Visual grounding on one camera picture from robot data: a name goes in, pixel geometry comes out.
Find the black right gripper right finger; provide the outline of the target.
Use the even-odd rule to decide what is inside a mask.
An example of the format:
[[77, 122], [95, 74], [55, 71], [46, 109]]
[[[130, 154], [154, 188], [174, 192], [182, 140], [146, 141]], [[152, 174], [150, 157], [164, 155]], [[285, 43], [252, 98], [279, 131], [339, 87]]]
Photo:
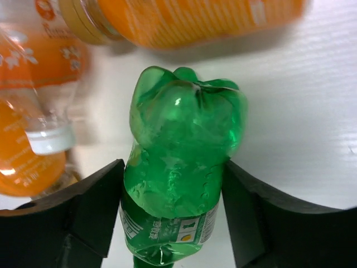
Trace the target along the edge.
[[233, 162], [223, 201], [236, 267], [355, 267], [356, 209], [286, 194]]

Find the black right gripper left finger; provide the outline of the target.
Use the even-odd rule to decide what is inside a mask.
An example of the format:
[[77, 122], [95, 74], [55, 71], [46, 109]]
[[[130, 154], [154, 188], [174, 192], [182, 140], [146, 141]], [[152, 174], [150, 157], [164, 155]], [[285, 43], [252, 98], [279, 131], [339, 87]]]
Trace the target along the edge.
[[101, 267], [108, 256], [124, 161], [44, 198], [1, 211], [1, 267]]

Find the green plastic bottle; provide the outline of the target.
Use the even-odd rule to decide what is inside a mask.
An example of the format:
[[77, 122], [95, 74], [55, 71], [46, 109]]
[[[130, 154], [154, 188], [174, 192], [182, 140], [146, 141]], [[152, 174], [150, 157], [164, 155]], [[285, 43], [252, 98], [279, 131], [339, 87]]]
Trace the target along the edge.
[[211, 237], [224, 166], [240, 145], [247, 110], [229, 79], [202, 81], [186, 67], [140, 74], [119, 208], [134, 267], [173, 267]]

